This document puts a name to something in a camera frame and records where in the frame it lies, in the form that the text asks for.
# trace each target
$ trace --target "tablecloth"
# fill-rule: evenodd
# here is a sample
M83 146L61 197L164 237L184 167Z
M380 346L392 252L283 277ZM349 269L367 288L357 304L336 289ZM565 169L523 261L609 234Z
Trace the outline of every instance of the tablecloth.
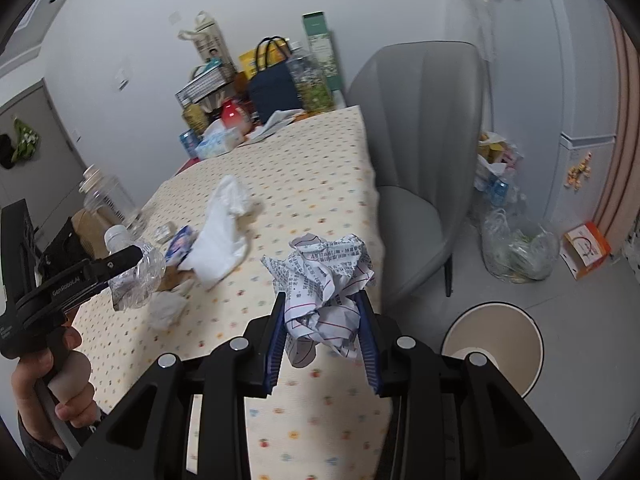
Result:
M359 108L291 124L263 142L174 176L143 209L148 217L143 237L150 241L153 230L169 220L201 228L207 199L226 174L236 175L257 205L241 221L250 239L248 256L209 292L196 286L171 330L150 329L146 307L114 312L109 290L81 307L74 326L84 339L80 350L92 362L95 398L106 412L159 355L206 355L241 335L249 320L270 313L274 291L260 257L283 258L289 241L305 232L327 239L354 233L366 243L378 278L382 275L378 195ZM367 292L376 309L377 288ZM246 400L252 478L372 478L389 414L388 400L377 398L367 384L361 359L347 360L322 346L309 367L295 369L285 356L273 395ZM197 402L192 417L199 417ZM196 428L188 449L190 470L197 467Z

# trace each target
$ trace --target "pink curtain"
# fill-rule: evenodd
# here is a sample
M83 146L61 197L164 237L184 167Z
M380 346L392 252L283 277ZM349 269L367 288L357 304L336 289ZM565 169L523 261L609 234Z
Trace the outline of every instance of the pink curtain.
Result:
M640 62L620 22L610 13L620 72L618 132L595 223L617 251L640 209Z

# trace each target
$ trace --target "gray chair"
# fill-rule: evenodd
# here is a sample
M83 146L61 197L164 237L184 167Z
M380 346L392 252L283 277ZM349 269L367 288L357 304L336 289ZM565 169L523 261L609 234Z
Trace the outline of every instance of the gray chair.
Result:
M360 105L385 244L383 306L398 303L445 267L469 207L481 127L483 66L468 43L386 46L347 95Z

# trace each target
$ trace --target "refrigerator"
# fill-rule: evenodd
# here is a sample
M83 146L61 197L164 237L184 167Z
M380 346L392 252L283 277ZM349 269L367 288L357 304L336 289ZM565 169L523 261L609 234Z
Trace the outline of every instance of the refrigerator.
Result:
M523 155L517 184L527 197L527 215L550 221L559 234L593 219L618 116L618 64L606 4L448 1L447 39L476 44L486 60L484 127ZM452 20L465 24L464 33L452 36ZM567 173L587 153L590 177L579 190L569 189Z

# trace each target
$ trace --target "dark sleeve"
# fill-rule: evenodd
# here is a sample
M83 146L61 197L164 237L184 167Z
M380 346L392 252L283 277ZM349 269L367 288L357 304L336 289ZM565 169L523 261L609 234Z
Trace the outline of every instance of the dark sleeve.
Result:
M24 429L22 419L18 416L18 428L20 439L24 446L24 455L27 462L44 480L58 480L71 462L71 457L66 450L43 444L35 440Z

